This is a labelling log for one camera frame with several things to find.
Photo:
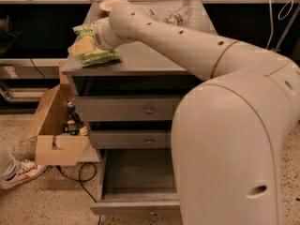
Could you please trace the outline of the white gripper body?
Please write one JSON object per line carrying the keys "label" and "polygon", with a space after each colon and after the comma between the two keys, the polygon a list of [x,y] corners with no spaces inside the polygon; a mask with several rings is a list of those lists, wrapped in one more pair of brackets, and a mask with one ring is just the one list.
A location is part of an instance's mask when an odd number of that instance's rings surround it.
{"label": "white gripper body", "polygon": [[111,51],[123,44],[134,42],[128,35],[134,30],[134,21],[105,18],[98,20],[93,29],[95,44],[104,51]]}

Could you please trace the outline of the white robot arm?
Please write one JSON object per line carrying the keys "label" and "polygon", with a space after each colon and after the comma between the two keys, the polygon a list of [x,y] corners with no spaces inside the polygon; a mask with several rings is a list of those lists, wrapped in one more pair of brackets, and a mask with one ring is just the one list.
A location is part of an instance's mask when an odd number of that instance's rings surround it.
{"label": "white robot arm", "polygon": [[97,214],[177,211],[183,225],[281,225],[280,153],[298,123],[299,68],[221,37],[200,3],[93,4],[86,21],[118,61],[65,66],[103,170]]}

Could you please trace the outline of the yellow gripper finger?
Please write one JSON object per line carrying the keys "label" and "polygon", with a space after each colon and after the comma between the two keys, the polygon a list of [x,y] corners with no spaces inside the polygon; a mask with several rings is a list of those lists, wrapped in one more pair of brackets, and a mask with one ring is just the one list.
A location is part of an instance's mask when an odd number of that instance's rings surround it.
{"label": "yellow gripper finger", "polygon": [[94,49],[95,49],[94,40],[91,37],[86,36],[74,42],[73,45],[67,49],[67,51],[69,54],[72,55],[80,55],[84,53],[90,53]]}

